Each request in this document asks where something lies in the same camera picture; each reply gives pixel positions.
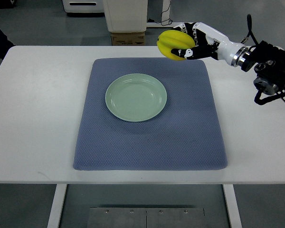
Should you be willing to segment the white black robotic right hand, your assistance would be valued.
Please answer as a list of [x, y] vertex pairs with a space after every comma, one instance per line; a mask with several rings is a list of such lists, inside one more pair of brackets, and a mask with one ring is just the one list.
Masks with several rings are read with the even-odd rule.
[[225, 60], [233, 67], [241, 66], [249, 56], [248, 48], [242, 43], [235, 43], [216, 29], [202, 23], [183, 23], [172, 28], [193, 38], [195, 46], [191, 48], [174, 48], [171, 53], [187, 59], [212, 57]]

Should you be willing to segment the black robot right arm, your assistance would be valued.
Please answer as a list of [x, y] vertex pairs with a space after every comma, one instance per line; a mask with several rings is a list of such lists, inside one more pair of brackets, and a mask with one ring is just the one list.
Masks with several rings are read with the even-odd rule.
[[240, 53], [237, 63], [241, 70], [247, 72], [253, 68], [256, 73], [253, 82], [257, 89], [254, 102], [264, 105], [281, 99], [285, 103], [285, 51], [265, 41], [257, 42], [249, 14], [247, 27], [247, 38], [251, 37], [254, 45]]

